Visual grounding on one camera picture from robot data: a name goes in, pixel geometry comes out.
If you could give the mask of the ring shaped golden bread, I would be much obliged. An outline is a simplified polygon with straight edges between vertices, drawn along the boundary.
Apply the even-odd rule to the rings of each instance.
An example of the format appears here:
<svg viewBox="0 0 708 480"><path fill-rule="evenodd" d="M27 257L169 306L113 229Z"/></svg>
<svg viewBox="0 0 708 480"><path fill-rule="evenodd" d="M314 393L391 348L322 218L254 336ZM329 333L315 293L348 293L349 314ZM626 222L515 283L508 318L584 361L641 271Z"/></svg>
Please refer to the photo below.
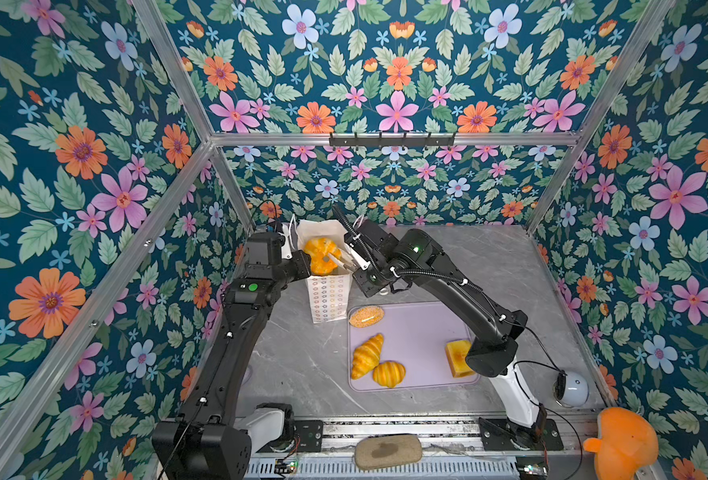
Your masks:
<svg viewBox="0 0 708 480"><path fill-rule="evenodd" d="M332 275L339 268L337 260L342 258L342 251L332 239L312 238L305 243L303 250L310 257L313 276Z"/></svg>

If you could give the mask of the white patterned paper bag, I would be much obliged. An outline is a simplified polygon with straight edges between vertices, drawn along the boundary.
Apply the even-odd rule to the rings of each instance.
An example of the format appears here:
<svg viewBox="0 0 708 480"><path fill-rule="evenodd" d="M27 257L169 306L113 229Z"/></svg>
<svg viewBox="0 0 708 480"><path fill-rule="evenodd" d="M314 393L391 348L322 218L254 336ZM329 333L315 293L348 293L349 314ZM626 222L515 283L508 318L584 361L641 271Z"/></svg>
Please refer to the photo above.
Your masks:
<svg viewBox="0 0 708 480"><path fill-rule="evenodd" d="M327 237L350 254L344 241L346 230L338 220L298 220L293 215L288 223L293 225L293 252L304 251L305 243L312 238ZM305 279L314 323L337 321L346 317L351 280L352 272L339 269L332 275L311 275Z"/></svg>

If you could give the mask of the white handled tongs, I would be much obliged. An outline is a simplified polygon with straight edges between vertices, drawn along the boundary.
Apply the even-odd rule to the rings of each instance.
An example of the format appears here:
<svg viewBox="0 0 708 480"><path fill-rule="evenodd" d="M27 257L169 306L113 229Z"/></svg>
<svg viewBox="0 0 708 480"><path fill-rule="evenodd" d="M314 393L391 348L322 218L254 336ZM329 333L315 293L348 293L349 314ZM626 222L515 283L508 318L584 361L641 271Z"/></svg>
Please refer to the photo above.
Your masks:
<svg viewBox="0 0 708 480"><path fill-rule="evenodd" d="M338 248L337 250L327 253L323 259L328 263L334 263L339 270L347 270L355 272L359 269L356 260L346 251Z"/></svg>

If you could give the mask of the round sesame bun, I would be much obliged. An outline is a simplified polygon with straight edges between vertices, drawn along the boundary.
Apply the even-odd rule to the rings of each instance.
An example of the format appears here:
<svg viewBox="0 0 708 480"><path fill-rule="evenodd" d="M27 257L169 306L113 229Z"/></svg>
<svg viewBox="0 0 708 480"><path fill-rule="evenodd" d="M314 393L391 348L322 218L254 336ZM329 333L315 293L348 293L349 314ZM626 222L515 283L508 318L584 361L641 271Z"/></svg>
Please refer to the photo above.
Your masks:
<svg viewBox="0 0 708 480"><path fill-rule="evenodd" d="M349 324L355 328L367 328L379 323L384 316L385 311L380 306L363 306L351 313Z"/></svg>

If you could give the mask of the small ridged shell bread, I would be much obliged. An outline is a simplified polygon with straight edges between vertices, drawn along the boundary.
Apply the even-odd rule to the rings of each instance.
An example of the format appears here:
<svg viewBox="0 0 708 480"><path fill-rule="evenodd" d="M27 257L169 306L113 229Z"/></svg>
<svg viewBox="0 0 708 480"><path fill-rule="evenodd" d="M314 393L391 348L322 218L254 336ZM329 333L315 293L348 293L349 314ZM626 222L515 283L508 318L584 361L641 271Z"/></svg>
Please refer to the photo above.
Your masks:
<svg viewBox="0 0 708 480"><path fill-rule="evenodd" d="M385 388L395 388L400 385L406 377L406 367L395 361L387 361L379 364L373 371L373 380Z"/></svg>

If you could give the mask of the square toast slice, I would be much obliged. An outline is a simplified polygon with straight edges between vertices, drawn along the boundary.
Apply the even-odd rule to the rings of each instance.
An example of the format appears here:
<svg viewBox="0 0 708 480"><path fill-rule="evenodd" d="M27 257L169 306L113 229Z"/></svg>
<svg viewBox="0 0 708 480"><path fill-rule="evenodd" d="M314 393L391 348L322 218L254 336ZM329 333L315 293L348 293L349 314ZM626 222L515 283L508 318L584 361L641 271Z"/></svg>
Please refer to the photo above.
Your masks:
<svg viewBox="0 0 708 480"><path fill-rule="evenodd" d="M470 340L456 340L445 345L445 354L453 378L463 378L474 374L467 364L466 356L471 349Z"/></svg>

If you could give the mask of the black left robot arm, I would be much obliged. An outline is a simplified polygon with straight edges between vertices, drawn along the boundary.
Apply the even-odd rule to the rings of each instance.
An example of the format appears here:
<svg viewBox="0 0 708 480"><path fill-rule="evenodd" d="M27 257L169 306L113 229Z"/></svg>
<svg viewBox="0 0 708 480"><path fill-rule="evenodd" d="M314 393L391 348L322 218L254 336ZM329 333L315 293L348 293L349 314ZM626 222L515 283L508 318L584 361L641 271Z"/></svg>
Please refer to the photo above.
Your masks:
<svg viewBox="0 0 708 480"><path fill-rule="evenodd" d="M262 448L256 434L238 425L237 406L250 357L282 292L311 275L309 255L285 256L285 243L274 231L248 238L242 271L222 292L209 355L179 412L153 432L159 478L242 479Z"/></svg>

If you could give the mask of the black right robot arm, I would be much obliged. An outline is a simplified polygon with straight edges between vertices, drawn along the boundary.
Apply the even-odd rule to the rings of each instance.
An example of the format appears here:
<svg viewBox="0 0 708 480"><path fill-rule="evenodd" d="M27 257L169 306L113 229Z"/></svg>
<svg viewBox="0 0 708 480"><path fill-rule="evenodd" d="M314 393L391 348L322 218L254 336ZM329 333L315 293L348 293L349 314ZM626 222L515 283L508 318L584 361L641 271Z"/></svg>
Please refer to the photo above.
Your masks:
<svg viewBox="0 0 708 480"><path fill-rule="evenodd" d="M364 220L344 224L345 243L359 269L354 280L362 293L372 297L380 290L418 286L432 294L460 318L473 334L465 361L488 378L502 400L507 420L515 431L532 437L545 427L547 413L535 400L516 364L518 337L527 329L528 317L495 302L453 262L429 233L411 229L398 238L376 223Z"/></svg>

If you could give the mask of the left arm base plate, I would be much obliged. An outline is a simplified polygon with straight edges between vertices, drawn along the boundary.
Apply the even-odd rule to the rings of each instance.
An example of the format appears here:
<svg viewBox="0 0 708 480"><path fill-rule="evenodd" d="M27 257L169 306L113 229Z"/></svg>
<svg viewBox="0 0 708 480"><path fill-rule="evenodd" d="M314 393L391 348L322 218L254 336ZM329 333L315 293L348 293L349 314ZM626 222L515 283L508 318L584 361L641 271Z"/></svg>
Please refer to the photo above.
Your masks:
<svg viewBox="0 0 708 480"><path fill-rule="evenodd" d="M324 423L320 420L287 422L275 412L261 417L248 417L236 422L252 442L251 453L320 452Z"/></svg>

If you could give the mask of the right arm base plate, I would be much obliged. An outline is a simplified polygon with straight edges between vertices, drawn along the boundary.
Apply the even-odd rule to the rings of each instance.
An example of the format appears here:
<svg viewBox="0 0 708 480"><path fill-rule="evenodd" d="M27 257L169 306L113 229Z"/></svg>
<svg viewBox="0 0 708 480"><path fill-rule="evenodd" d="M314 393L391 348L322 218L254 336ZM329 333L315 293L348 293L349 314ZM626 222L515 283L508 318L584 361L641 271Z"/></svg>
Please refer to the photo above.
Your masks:
<svg viewBox="0 0 708 480"><path fill-rule="evenodd" d="M548 417L540 419L533 428L522 427L507 418L477 419L483 447L486 451L563 451L565 449L556 422Z"/></svg>

